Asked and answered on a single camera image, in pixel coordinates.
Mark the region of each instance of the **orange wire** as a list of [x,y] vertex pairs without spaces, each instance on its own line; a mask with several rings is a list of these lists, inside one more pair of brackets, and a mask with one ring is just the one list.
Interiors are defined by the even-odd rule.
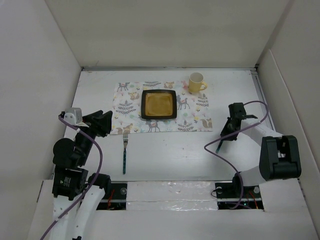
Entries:
[[254,196],[250,191],[249,191],[249,194],[253,197],[254,204],[255,204],[255,208],[256,208],[256,209],[259,209],[259,208],[258,208],[258,205],[257,205],[257,202],[256,202],[255,196]]
[[111,192],[111,196],[108,198],[108,207],[106,209],[110,208],[110,206],[111,206],[111,202],[110,201],[112,200],[112,197],[114,196],[114,193],[115,193],[115,190],[113,189],[112,192]]

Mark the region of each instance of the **plate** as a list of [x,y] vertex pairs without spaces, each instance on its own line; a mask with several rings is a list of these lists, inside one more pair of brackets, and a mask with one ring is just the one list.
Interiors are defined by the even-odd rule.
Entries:
[[142,119],[167,120],[177,117],[176,91],[166,89],[144,90],[141,99]]

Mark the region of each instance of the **yellow mug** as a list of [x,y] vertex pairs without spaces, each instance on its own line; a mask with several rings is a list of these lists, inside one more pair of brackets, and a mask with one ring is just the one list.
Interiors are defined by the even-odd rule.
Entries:
[[199,72],[194,72],[189,77],[189,91],[191,93],[196,93],[205,90],[208,85],[204,82],[204,76]]

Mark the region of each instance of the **white wall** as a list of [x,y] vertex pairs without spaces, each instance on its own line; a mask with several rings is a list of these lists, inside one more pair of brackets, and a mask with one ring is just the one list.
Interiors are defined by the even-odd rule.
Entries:
[[27,238],[81,68],[44,0],[0,0],[0,238]]
[[46,0],[81,66],[254,67],[288,0]]
[[276,129],[298,138],[301,185],[320,233],[320,1],[293,0],[258,73]]

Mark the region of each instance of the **animal print placemat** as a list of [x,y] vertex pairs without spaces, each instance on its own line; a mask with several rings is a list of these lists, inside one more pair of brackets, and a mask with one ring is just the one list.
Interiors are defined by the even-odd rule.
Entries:
[[[177,118],[172,120],[141,119],[143,90],[175,90]],[[212,131],[209,101],[205,91],[190,93],[186,81],[146,81],[117,83],[113,95],[111,134],[153,132]]]

